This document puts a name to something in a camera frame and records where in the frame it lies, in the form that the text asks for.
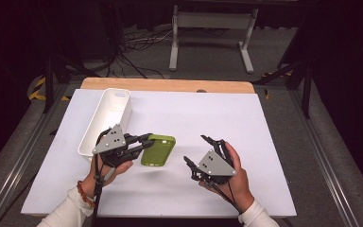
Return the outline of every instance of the white sleeve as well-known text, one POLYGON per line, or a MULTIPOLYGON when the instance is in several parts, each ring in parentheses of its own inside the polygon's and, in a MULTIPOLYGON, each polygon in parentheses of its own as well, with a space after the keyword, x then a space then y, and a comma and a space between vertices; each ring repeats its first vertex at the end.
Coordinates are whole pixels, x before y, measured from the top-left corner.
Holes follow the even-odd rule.
POLYGON ((272 219, 265 207, 258 201, 254 201, 252 206, 243 214, 238 216, 238 221, 244 223, 244 227, 276 227, 279 226, 274 219, 272 219))
POLYGON ((85 218, 93 213, 94 209, 82 200, 75 187, 68 191, 64 200, 51 214, 44 218, 38 227, 78 227, 82 226, 85 218))

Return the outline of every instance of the white plastic tray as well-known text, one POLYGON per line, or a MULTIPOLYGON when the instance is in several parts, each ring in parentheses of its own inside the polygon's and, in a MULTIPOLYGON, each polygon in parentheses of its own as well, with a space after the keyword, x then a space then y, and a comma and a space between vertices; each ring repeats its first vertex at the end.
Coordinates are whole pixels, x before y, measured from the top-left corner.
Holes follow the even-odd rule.
POLYGON ((78 146, 78 153, 91 162, 99 134, 115 124, 120 124, 123 132, 131 115, 130 91, 108 88, 102 94, 95 113, 78 146))

